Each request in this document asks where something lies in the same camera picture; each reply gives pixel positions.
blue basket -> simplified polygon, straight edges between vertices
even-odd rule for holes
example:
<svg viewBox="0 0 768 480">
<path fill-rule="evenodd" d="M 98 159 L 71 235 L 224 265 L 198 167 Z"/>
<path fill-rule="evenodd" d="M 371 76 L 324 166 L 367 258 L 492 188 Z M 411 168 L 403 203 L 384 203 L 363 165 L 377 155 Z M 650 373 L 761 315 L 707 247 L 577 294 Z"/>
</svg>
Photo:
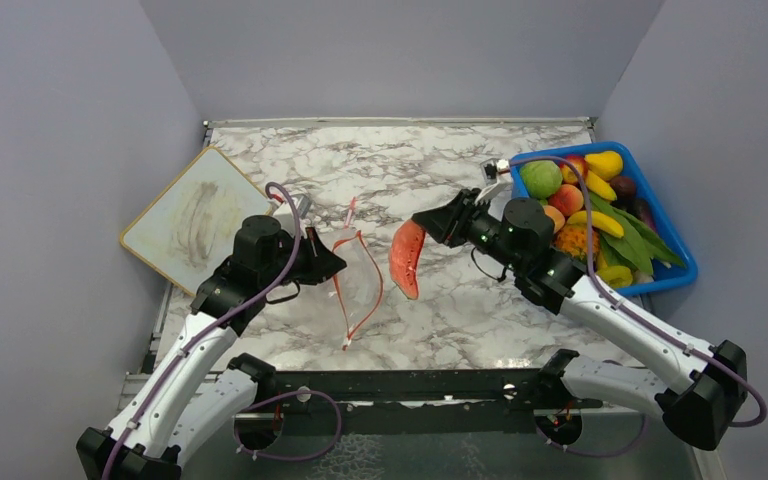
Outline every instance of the blue basket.
<svg viewBox="0 0 768 480">
<path fill-rule="evenodd" d="M 599 153 L 606 150 L 613 150 L 620 154 L 623 159 L 622 175 L 632 178 L 637 184 L 637 196 L 644 198 L 652 207 L 652 215 L 655 217 L 655 228 L 658 229 L 658 234 L 664 242 L 672 248 L 682 260 L 684 260 L 685 265 L 687 265 L 687 268 L 679 268 L 676 265 L 667 268 L 661 262 L 653 262 L 655 270 L 654 282 L 632 285 L 630 287 L 617 289 L 617 291 L 623 296 L 630 297 L 690 285 L 696 280 L 696 276 L 699 274 L 699 270 L 696 267 L 696 261 L 693 260 L 693 255 L 690 254 L 690 250 L 687 249 L 687 246 L 684 244 L 681 236 L 679 236 L 673 223 L 670 221 L 670 218 L 667 216 L 666 212 L 664 212 L 664 207 L 661 206 L 661 202 L 658 201 L 655 192 L 652 191 L 652 187 L 649 186 L 646 177 L 643 176 L 643 172 L 640 171 L 640 167 L 637 166 L 637 162 L 634 161 L 634 157 L 631 156 L 631 152 L 625 148 L 625 145 L 617 142 L 599 142 L 577 145 L 574 147 L 553 148 L 551 150 L 541 150 L 539 152 L 521 153 L 512 158 L 511 161 L 537 157 L 540 155 L 553 155 L 558 157 L 564 157 L 566 155 L 587 155 L 588 153 Z M 513 168 L 511 170 L 511 176 L 514 181 L 513 198 L 527 197 L 528 191 L 525 189 L 525 184 L 522 182 L 519 168 Z"/>
</svg>

marble tabletop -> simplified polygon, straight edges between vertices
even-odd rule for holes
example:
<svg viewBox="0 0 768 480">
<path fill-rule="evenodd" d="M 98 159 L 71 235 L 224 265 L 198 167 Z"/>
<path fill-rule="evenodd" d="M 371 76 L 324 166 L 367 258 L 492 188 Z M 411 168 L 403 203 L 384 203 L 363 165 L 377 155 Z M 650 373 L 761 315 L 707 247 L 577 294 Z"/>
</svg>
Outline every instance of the marble tabletop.
<svg viewBox="0 0 768 480">
<path fill-rule="evenodd" d="M 335 313 L 333 299 L 313 289 L 267 306 L 215 369 L 242 352 L 284 370 L 538 367 L 559 348 L 634 364 L 598 334 L 531 305 L 512 280 L 497 284 L 483 275 L 466 246 L 426 241 L 416 301 L 388 275 L 396 229 L 413 212 L 443 205 L 461 188 L 483 187 L 482 161 L 589 142 L 584 124 L 214 129 L 210 143 L 256 184 L 275 181 L 293 194 L 310 195 L 308 218 L 320 232 L 342 228 L 356 197 L 354 225 L 384 276 L 380 307 L 346 351 L 344 318 Z M 502 193 L 494 209 L 508 198 Z M 500 271 L 489 258 L 478 261 L 489 272 Z M 158 362 L 180 332 L 190 301 L 173 289 Z"/>
</svg>

white board with yellow edge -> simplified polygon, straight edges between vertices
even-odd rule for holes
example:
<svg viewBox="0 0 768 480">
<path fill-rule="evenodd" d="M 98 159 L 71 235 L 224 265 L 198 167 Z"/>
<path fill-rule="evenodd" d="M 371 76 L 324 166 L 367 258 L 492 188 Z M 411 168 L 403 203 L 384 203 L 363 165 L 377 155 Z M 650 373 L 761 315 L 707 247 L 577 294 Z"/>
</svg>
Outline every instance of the white board with yellow edge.
<svg viewBox="0 0 768 480">
<path fill-rule="evenodd" d="M 250 215 L 265 215 L 266 194 L 214 147 L 204 149 L 122 232 L 123 247 L 187 293 L 231 254 Z"/>
</svg>

eggplant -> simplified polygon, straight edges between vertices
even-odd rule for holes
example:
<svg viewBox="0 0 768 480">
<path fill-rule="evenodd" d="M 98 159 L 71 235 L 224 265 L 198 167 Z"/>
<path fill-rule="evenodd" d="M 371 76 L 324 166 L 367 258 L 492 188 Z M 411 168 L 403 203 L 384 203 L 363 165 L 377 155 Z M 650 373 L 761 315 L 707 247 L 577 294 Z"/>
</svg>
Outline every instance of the eggplant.
<svg viewBox="0 0 768 480">
<path fill-rule="evenodd" d="M 646 199 L 637 197 L 632 200 L 628 207 L 628 213 L 645 223 L 653 232 L 658 233 L 658 229 L 655 228 L 655 217 L 652 215 L 652 207 L 649 206 L 649 202 Z"/>
</svg>

purple cable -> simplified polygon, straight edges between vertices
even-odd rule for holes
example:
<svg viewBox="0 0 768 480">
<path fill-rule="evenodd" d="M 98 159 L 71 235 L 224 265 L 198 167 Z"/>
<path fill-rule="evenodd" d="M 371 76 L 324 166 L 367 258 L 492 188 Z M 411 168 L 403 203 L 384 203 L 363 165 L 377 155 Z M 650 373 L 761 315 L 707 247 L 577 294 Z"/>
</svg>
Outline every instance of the purple cable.
<svg viewBox="0 0 768 480">
<path fill-rule="evenodd" d="M 668 334 L 667 332 L 656 327 L 652 322 L 638 315 L 636 312 L 631 310 L 631 308 L 627 307 L 625 304 L 620 304 L 616 298 L 612 297 L 608 293 L 608 289 L 602 285 L 602 282 L 599 281 L 599 278 L 596 276 L 596 272 L 593 270 L 593 210 L 592 210 L 592 207 L 590 206 L 590 195 L 587 192 L 587 185 L 585 184 L 584 177 L 581 176 L 581 172 L 579 172 L 578 169 L 575 168 L 575 165 L 573 165 L 572 162 L 564 158 L 556 157 L 552 155 L 542 155 L 539 157 L 531 157 L 531 158 L 525 158 L 521 160 L 514 160 L 511 162 L 511 168 L 514 168 L 526 163 L 530 163 L 530 162 L 536 162 L 538 160 L 550 160 L 553 162 L 561 162 L 562 164 L 570 167 L 570 170 L 572 170 L 572 172 L 575 174 L 575 177 L 578 179 L 578 186 L 579 188 L 581 188 L 581 192 L 584 194 L 584 208 L 587 211 L 587 232 L 586 232 L 587 233 L 587 275 L 590 277 L 590 281 L 593 283 L 593 286 L 596 287 L 596 290 L 598 290 L 599 293 L 601 293 L 602 296 L 616 309 L 621 310 L 623 313 L 631 317 L 634 321 L 636 321 L 640 325 L 643 325 L 647 330 L 654 333 L 655 335 L 657 335 L 658 337 L 660 337 L 670 345 L 673 345 L 674 347 L 680 348 L 682 350 L 689 351 L 690 354 L 693 355 L 694 357 L 700 360 L 704 360 L 705 362 L 708 362 L 709 364 L 713 365 L 717 369 L 721 370 L 723 373 L 728 375 L 729 378 L 737 382 L 738 385 L 740 385 L 747 392 L 749 392 L 749 394 L 752 395 L 753 398 L 755 398 L 755 401 L 758 402 L 758 416 L 753 418 L 752 420 L 732 422 L 729 426 L 737 427 L 737 428 L 754 427 L 755 425 L 758 425 L 759 423 L 766 420 L 767 402 L 764 401 L 764 398 L 761 396 L 761 392 L 759 392 L 758 390 L 755 389 L 755 387 L 750 385 L 749 382 L 746 381 L 746 379 L 744 379 L 740 375 L 733 372 L 731 369 L 729 369 L 727 366 L 725 366 L 722 362 L 720 362 L 716 358 L 706 355 L 705 353 L 695 348 L 688 348 L 689 345 L 685 344 L 684 342 L 674 338 L 672 335 Z"/>
<path fill-rule="evenodd" d="M 328 396 L 327 394 L 317 391 L 317 390 L 296 390 L 295 392 L 288 392 L 288 393 L 282 393 L 280 395 L 276 395 L 272 398 L 268 398 L 262 402 L 255 403 L 254 405 L 250 405 L 247 408 L 245 408 L 243 411 L 248 412 L 251 410 L 257 410 L 260 407 L 269 405 L 270 403 L 275 403 L 281 400 L 284 400 L 285 398 L 294 397 L 296 395 L 316 395 L 317 397 L 322 397 L 325 400 L 328 400 L 328 403 L 331 404 L 332 407 L 334 407 L 334 413 L 337 415 L 337 431 L 334 432 L 334 436 L 331 438 L 331 441 L 328 442 L 328 445 L 325 446 L 322 450 L 319 450 L 318 452 L 311 453 L 309 455 L 302 455 L 298 457 L 285 457 L 283 455 L 272 455 L 270 453 L 260 453 L 260 450 L 249 450 L 243 445 L 243 442 L 240 441 L 240 437 L 237 434 L 236 430 L 234 431 L 234 439 L 237 441 L 237 444 L 240 446 L 239 449 L 237 449 L 237 453 L 245 452 L 249 455 L 252 455 L 254 458 L 268 458 L 270 460 L 281 460 L 285 462 L 306 462 L 308 460 L 313 460 L 314 458 L 321 457 L 322 455 L 325 455 L 328 453 L 332 448 L 334 448 L 334 445 L 337 445 L 337 441 L 340 439 L 340 434 L 343 431 L 343 415 L 340 413 L 340 407 L 337 405 L 337 402 L 334 401 L 333 398 Z"/>
<path fill-rule="evenodd" d="M 293 250 L 292 252 L 290 252 L 290 258 L 289 260 L 287 260 L 287 264 L 284 265 L 284 269 L 281 270 L 281 273 L 279 273 L 277 277 L 275 277 L 275 280 L 273 280 L 272 283 L 270 283 L 260 293 L 246 300 L 242 305 L 239 305 L 229 310 L 228 313 L 219 317 L 215 322 L 208 325 L 204 330 L 200 331 L 192 339 L 190 339 L 189 342 L 187 342 L 183 347 L 181 347 L 181 350 L 183 350 L 185 353 L 189 354 L 190 350 L 192 350 L 192 348 L 196 344 L 198 344 L 198 342 L 200 342 L 201 339 L 203 339 L 214 328 L 217 328 L 222 324 L 224 324 L 225 322 L 228 322 L 232 317 L 242 312 L 243 310 L 249 308 L 249 306 L 251 306 L 253 303 L 265 297 L 270 291 L 272 291 L 275 287 L 281 284 L 281 281 L 284 280 L 284 277 L 287 276 L 287 273 L 293 267 L 293 262 L 295 262 L 296 255 L 298 255 L 299 253 L 299 244 L 301 243 L 301 238 L 302 238 L 301 237 L 302 236 L 301 217 L 299 216 L 299 211 L 296 208 L 296 205 L 292 201 L 292 197 L 290 196 L 290 193 L 282 185 L 275 182 L 267 183 L 266 194 L 270 195 L 270 190 L 273 188 L 278 189 L 278 191 L 281 192 L 283 197 L 286 199 L 287 203 L 290 205 L 290 210 L 293 212 L 293 223 L 295 224 L 295 227 L 296 227 L 296 231 L 293 239 Z M 160 373 L 160 376 L 157 378 L 157 381 L 151 387 L 151 390 L 149 390 L 148 394 L 146 394 L 145 400 L 143 400 L 143 403 L 134 412 L 134 416 L 131 417 L 131 422 L 135 424 L 139 423 L 140 418 L 142 418 L 146 409 L 148 409 L 148 406 L 151 404 L 151 401 L 154 400 L 154 397 L 157 396 L 157 393 L 160 391 L 161 388 L 163 388 L 163 385 L 166 383 L 166 380 L 168 380 L 172 372 L 175 371 L 175 368 L 178 366 L 178 364 L 181 362 L 183 358 L 184 357 L 180 355 L 176 355 L 175 358 L 173 358 L 172 361 L 169 363 L 169 366 L 166 367 L 166 370 Z M 101 474 L 101 480 L 109 480 L 110 473 L 113 471 L 113 463 L 116 459 L 116 456 L 119 454 L 119 450 L 122 449 L 122 445 L 125 444 L 125 441 L 128 439 L 128 435 L 130 434 L 131 434 L 131 428 L 125 427 L 122 430 L 122 433 L 119 435 L 119 439 L 116 440 L 116 443 L 113 445 L 113 450 L 110 451 L 110 455 L 107 457 L 107 462 L 104 464 L 104 471 Z"/>
<path fill-rule="evenodd" d="M 643 437 L 646 435 L 646 430 L 649 429 L 649 417 L 646 415 L 643 415 L 643 421 L 640 423 L 640 430 L 637 432 L 637 436 L 634 437 L 634 439 L 629 442 L 626 446 L 614 450 L 613 452 L 605 452 L 605 453 L 594 453 L 594 452 L 585 452 L 582 450 L 576 450 L 574 448 L 564 448 L 564 445 L 561 445 L 557 442 L 554 442 L 549 439 L 549 437 L 546 436 L 546 434 L 543 432 L 543 430 L 537 429 L 537 434 L 543 437 L 544 440 L 547 441 L 548 445 L 557 448 L 558 450 L 563 451 L 564 453 L 569 453 L 572 455 L 576 455 L 579 457 L 587 457 L 587 458 L 614 458 L 619 457 L 620 455 L 625 455 L 626 453 L 634 450 L 637 448 L 638 445 L 640 445 L 640 442 L 643 440 Z"/>
</svg>

